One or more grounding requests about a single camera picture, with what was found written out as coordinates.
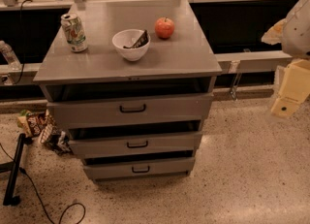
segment terrazzo floor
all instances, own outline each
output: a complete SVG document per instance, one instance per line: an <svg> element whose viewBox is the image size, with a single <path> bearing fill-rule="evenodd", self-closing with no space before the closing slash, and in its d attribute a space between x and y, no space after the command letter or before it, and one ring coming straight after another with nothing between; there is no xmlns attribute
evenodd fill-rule
<svg viewBox="0 0 310 224"><path fill-rule="evenodd" d="M189 176L158 176L93 183L72 155L56 155L37 142L23 151L21 166L32 177L54 223L66 206L85 205L81 223L310 223L310 102L290 119L272 118L270 96L216 94ZM23 108L0 107L0 140L14 156ZM0 162L10 159L0 150ZM9 173L0 175L3 198ZM0 206L0 223L50 223L24 175L18 175L18 206ZM77 223L81 206L61 223Z"/></svg>

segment soda can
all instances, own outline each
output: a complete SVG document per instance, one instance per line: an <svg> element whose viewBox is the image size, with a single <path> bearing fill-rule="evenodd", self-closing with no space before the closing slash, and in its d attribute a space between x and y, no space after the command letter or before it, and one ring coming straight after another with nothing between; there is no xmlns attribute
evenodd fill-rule
<svg viewBox="0 0 310 224"><path fill-rule="evenodd" d="M77 14L68 13L62 15L61 26L71 51L80 52L87 49L85 32Z"/></svg>

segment bowl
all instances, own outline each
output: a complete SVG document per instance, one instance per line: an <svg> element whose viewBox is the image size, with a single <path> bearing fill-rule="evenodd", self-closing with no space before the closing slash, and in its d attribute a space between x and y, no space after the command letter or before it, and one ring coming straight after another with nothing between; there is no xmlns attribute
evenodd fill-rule
<svg viewBox="0 0 310 224"><path fill-rule="evenodd" d="M144 46L140 48L129 47L131 47L138 40L143 32L144 30L127 29L115 34L112 38L112 42L116 51L129 61L137 61L141 59L146 54L151 42L149 34L147 34L148 42Z"/></svg>

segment bottle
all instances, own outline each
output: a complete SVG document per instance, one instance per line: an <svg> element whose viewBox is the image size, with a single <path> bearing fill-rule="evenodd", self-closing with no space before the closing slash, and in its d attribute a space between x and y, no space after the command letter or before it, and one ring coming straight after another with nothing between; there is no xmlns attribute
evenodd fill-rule
<svg viewBox="0 0 310 224"><path fill-rule="evenodd" d="M19 71L21 69L21 64L10 45L6 44L4 41L0 41L0 51L7 60L10 71Z"/></svg>

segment black drawer handle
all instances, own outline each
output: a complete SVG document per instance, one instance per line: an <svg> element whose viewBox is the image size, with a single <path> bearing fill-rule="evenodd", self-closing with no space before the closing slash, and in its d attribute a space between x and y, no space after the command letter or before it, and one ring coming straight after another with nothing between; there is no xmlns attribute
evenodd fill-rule
<svg viewBox="0 0 310 224"><path fill-rule="evenodd" d="M124 113L128 112L144 112L146 110L146 104L143 104L143 106L139 108L124 108L123 106L119 106L119 110Z"/></svg>
<svg viewBox="0 0 310 224"><path fill-rule="evenodd" d="M147 174L149 170L150 170L149 166L147 166L147 168L144 170L136 170L135 167L132 167L133 174Z"/></svg>
<svg viewBox="0 0 310 224"><path fill-rule="evenodd" d="M133 149L133 148L144 148L144 147L147 147L148 146L148 141L145 142L145 144L129 144L127 143L127 147L130 148L130 149Z"/></svg>

